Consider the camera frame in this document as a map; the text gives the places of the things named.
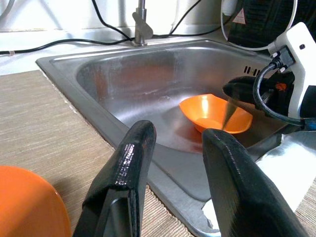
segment orange object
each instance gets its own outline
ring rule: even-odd
[[[32,172],[0,166],[0,236],[70,237],[70,221],[57,191]]]
[[[227,101],[212,94],[197,95],[180,103],[180,109],[199,132],[207,128],[222,129]],[[240,107],[228,121],[225,131],[231,134],[245,132],[252,122],[252,115]]]

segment stainless steel sink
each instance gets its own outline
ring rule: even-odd
[[[201,210],[210,199],[201,134],[178,105],[190,96],[204,93],[225,98],[223,84],[235,77],[255,76],[268,62],[266,56],[208,40],[37,61],[114,147],[136,121],[147,119],[154,123],[158,137],[148,182],[196,236],[220,233],[209,227]],[[265,117],[252,105],[240,106],[254,118],[251,128],[236,138],[256,159],[276,145],[276,131],[282,128],[284,132],[288,127]]]

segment white cable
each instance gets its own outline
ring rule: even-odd
[[[6,6],[3,13],[0,15],[0,22],[7,16],[7,14],[9,14],[9,12],[11,11],[13,7],[14,1],[15,0],[9,0],[8,5]]]
[[[296,11],[297,11],[297,4],[298,4],[298,0],[293,0],[293,10],[292,10],[292,15],[291,15],[291,18],[290,18],[290,21],[286,27],[285,30],[288,30],[291,28],[292,24],[293,24],[293,21],[294,21],[294,18],[295,18],[295,15],[296,15]],[[222,11],[222,8],[221,8],[221,28],[222,28],[222,32],[223,32],[223,36],[224,38],[226,39],[226,41],[228,41],[228,37],[225,33],[225,30],[224,30],[224,20],[223,20],[223,11]],[[248,47],[243,47],[243,46],[240,46],[238,44],[234,44],[234,43],[231,43],[229,42],[229,44],[237,47],[237,48],[241,48],[241,49],[245,49],[245,50],[251,50],[251,51],[261,51],[261,50],[265,50],[265,49],[269,49],[270,44],[268,44],[267,46],[264,46],[264,47],[260,47],[260,48],[248,48]]]

